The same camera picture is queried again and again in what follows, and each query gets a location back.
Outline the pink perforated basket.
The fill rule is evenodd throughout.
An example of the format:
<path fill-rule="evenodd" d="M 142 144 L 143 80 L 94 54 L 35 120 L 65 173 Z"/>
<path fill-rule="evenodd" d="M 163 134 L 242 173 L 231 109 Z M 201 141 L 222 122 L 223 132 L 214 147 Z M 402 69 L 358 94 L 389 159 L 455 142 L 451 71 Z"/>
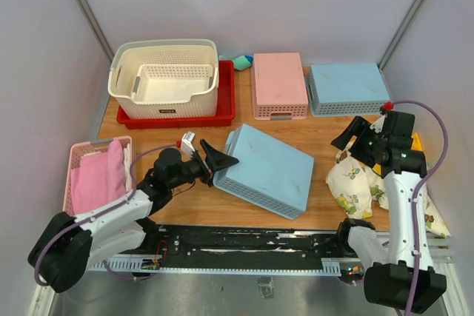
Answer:
<path fill-rule="evenodd" d="M 307 117 L 309 102 L 299 53 L 256 53 L 251 79 L 255 119 Z"/>

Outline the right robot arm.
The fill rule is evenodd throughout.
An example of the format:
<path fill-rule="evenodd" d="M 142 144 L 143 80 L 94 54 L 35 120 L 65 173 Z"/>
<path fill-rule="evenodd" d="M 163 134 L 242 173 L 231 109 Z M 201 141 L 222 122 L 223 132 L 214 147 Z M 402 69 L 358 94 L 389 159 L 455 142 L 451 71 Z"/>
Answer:
<path fill-rule="evenodd" d="M 447 279 L 435 271 L 427 245 L 424 194 L 430 171 L 425 154 L 413 149 L 414 123 L 414 115 L 391 110 L 376 130 L 356 116 L 331 143 L 348 148 L 351 157 L 369 168 L 380 166 L 390 214 L 387 246 L 382 246 L 371 223 L 346 218 L 338 228 L 336 249 L 362 262 L 368 302 L 404 315 L 426 312 L 447 289 Z"/>

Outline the blue perforated basket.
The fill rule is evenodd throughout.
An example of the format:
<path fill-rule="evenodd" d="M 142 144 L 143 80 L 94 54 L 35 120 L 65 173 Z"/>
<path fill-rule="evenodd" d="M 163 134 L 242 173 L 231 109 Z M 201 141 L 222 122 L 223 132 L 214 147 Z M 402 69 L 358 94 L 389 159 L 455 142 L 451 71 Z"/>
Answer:
<path fill-rule="evenodd" d="M 247 124 L 228 135 L 224 153 L 238 163 L 215 174 L 215 187 L 290 220 L 306 211 L 314 157 Z"/>
<path fill-rule="evenodd" d="M 375 63 L 313 64 L 305 84 L 315 117 L 375 115 L 390 100 Z"/>

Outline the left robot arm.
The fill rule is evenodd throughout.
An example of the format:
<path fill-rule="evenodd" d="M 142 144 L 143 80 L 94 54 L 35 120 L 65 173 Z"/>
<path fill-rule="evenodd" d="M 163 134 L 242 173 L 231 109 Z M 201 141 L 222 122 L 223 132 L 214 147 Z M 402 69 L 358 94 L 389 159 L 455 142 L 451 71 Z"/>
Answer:
<path fill-rule="evenodd" d="M 134 249 L 153 252 L 158 235 L 144 225 L 173 199 L 173 190 L 196 181 L 211 186 L 217 172 L 239 163 L 205 140 L 200 145 L 204 156 L 191 140 L 157 147 L 153 167 L 142 181 L 132 181 L 130 192 L 90 212 L 54 215 L 27 257 L 35 282 L 62 293 L 109 257 Z"/>

